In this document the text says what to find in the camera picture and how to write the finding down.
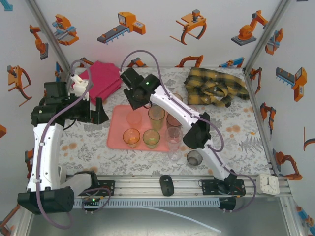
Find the floral tablecloth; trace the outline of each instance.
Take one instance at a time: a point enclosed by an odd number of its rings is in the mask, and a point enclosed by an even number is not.
[[[216,68],[244,79],[241,69]],[[157,75],[156,68],[136,68],[139,74]],[[187,91],[183,82],[190,68],[162,68],[162,79],[171,92],[178,93],[187,102]],[[204,160],[199,166],[187,164],[190,149],[182,144],[177,162],[171,161],[166,153],[137,150],[112,150],[107,147],[107,136],[114,107],[128,104],[122,87],[103,102],[109,121],[101,124],[76,122],[63,133],[60,145],[59,163],[67,168],[68,174],[81,170],[95,170],[99,175],[208,175],[211,166]],[[229,108],[213,105],[196,106],[200,113],[207,112],[224,137],[224,150],[220,153],[225,162],[236,172],[257,175],[269,174],[269,168],[259,135],[258,127],[250,101],[236,97]],[[220,147],[220,138],[211,132],[214,144]]]

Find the gray floor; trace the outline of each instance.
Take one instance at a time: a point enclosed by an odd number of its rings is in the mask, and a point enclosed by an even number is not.
[[[287,236],[284,217],[278,198],[256,198],[246,210],[223,214],[217,208],[165,208],[191,217],[221,230],[222,236]],[[59,230],[50,226],[42,216],[33,218],[30,236],[215,236],[219,235],[198,224],[149,209],[104,209],[95,215],[82,210],[72,212],[74,226]],[[67,216],[51,214],[66,224]]]

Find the plaid cloth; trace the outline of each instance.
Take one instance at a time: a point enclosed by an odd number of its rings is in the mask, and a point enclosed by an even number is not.
[[[235,96],[249,100],[245,82],[233,75],[193,67],[184,82],[189,105],[229,107]]]

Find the analog clock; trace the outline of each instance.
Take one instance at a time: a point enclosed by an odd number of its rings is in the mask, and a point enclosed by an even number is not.
[[[278,195],[280,193],[279,181],[276,176],[260,174],[256,179],[257,193]]]

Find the white wall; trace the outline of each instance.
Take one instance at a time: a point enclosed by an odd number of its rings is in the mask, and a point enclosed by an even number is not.
[[[303,151],[303,127],[305,126],[307,131],[306,139],[315,138],[314,9],[315,1],[292,1],[276,28],[284,28],[280,48],[273,56],[262,52],[254,66],[255,69],[262,67],[261,90],[256,96],[259,105],[266,102],[267,106],[273,106],[277,110],[271,146],[296,160],[303,179],[289,182],[292,194],[297,204],[313,218],[315,145],[309,145],[306,151]],[[276,79],[277,67],[292,74],[301,67],[306,69],[308,81],[304,85],[304,97],[299,102],[294,101],[294,90]],[[253,87],[257,87],[257,81],[253,82]],[[265,128],[269,133],[267,120]],[[292,172],[289,163],[282,166],[282,174]]]
[[[55,80],[55,62],[57,57],[49,48],[49,57],[40,60],[35,46],[35,37],[30,33],[29,25],[38,24],[25,1],[10,0],[12,12],[0,7],[1,57],[0,57],[0,124],[6,127],[7,134],[0,139],[0,219],[3,219],[17,204],[17,194],[25,191],[27,168],[24,152],[34,147],[31,112],[44,95],[44,82]],[[46,37],[39,33],[43,42]],[[24,101],[13,85],[7,84],[8,65],[19,65],[28,73],[32,85],[25,89],[32,99],[19,107]]]
[[[252,14],[262,11],[262,16],[269,20],[276,9],[279,0],[120,0],[117,2],[104,0],[37,0],[46,21],[55,21],[56,14],[67,17],[77,28],[79,41],[61,48],[71,62],[86,57],[89,60],[113,62],[120,66],[124,57],[131,51],[144,49],[152,52],[163,66],[175,66],[187,56],[204,55],[201,65],[215,66],[230,59],[245,57],[244,65],[250,57],[259,38],[263,33],[261,24],[257,24],[254,36],[256,42],[239,46],[231,38],[239,34],[242,26],[249,24]],[[186,36],[187,45],[170,38],[180,38],[183,27],[176,23],[181,17],[200,10],[200,14],[207,18],[207,30],[200,40]],[[146,34],[135,32],[115,39],[108,45],[97,41],[97,38],[116,27],[118,12],[129,11],[136,15],[136,19],[146,25]],[[139,56],[149,66],[154,65],[147,55]]]

